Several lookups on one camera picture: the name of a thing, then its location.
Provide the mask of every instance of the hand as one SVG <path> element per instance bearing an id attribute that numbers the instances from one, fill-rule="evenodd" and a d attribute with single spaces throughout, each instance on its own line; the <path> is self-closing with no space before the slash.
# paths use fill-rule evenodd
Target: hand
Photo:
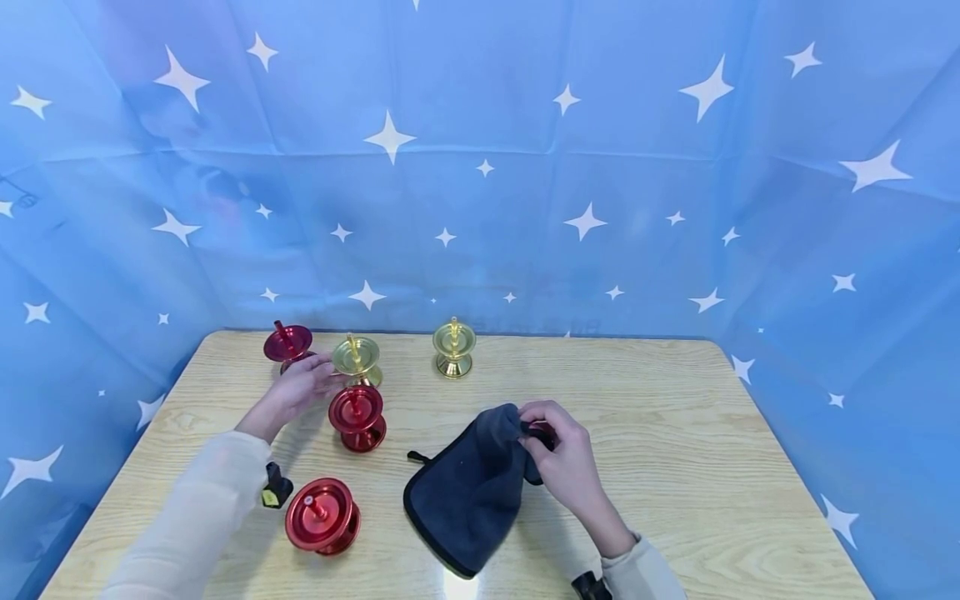
<path id="1" fill-rule="evenodd" d="M 586 428 L 553 400 L 525 404 L 520 420 L 545 420 L 553 427 L 553 452 L 537 438 L 522 437 L 520 443 L 537 463 L 543 485 L 583 523 L 600 554 L 615 558 L 630 552 L 636 538 L 603 491 Z"/>
<path id="2" fill-rule="evenodd" d="M 344 387 L 347 381 L 345 375 L 334 372 L 329 352 L 307 356 L 290 365 L 240 421 L 236 430 L 271 444 L 284 425 L 330 392 Z"/>

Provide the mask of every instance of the left hand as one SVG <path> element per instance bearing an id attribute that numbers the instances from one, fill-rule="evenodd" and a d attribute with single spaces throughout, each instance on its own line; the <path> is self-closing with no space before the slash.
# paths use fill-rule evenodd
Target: left hand
<path id="1" fill-rule="evenodd" d="M 329 352 L 308 356 L 290 365 L 240 421 L 236 430 L 270 444 L 284 425 L 327 394 L 343 388 L 347 381 L 348 377 L 333 370 Z"/>

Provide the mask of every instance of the right hand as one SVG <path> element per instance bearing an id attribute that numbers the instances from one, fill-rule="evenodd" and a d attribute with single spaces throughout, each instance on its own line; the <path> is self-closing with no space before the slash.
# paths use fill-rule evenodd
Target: right hand
<path id="1" fill-rule="evenodd" d="M 557 441 L 553 452 L 540 440 L 521 437 L 520 443 L 533 457 L 543 485 L 576 517 L 588 515 L 606 500 L 600 474 L 593 459 L 590 434 L 553 400 L 538 400 L 520 408 L 520 420 L 545 420 Z"/>

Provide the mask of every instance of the small black holder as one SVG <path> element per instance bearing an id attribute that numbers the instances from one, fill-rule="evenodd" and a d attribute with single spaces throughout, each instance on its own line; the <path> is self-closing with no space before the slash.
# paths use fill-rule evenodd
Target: small black holder
<path id="1" fill-rule="evenodd" d="M 553 450 L 557 447 L 556 434 L 553 431 L 553 427 L 547 424 L 546 421 L 541 420 L 534 421 L 532 423 L 521 422 L 520 432 L 523 435 L 530 436 L 531 438 L 537 438 L 540 440 L 540 443 L 551 452 L 553 452 Z"/>
<path id="2" fill-rule="evenodd" d="M 294 483 L 283 476 L 277 463 L 267 465 L 267 486 L 260 493 L 260 501 L 268 509 L 283 508 L 294 492 Z"/>
<path id="3" fill-rule="evenodd" d="M 593 571 L 587 571 L 574 579 L 571 585 L 581 600 L 613 600 L 607 585 L 603 583 L 603 578 L 597 581 Z"/>

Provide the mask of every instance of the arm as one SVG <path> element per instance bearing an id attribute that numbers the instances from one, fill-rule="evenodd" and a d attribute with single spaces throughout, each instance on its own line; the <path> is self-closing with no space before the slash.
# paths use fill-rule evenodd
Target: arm
<path id="1" fill-rule="evenodd" d="M 230 537 L 259 504 L 277 433 L 342 384 L 328 355 L 292 365 L 235 430 L 204 446 L 113 572 L 102 600 L 203 597 Z"/>
<path id="2" fill-rule="evenodd" d="M 600 552 L 603 576 L 614 600 L 685 600 L 686 594 L 663 556 L 628 529 L 603 491 L 589 432 L 552 400 L 520 409 L 526 422 L 545 420 L 557 443 L 549 451 L 536 438 L 521 438 L 543 484 L 584 525 Z"/>

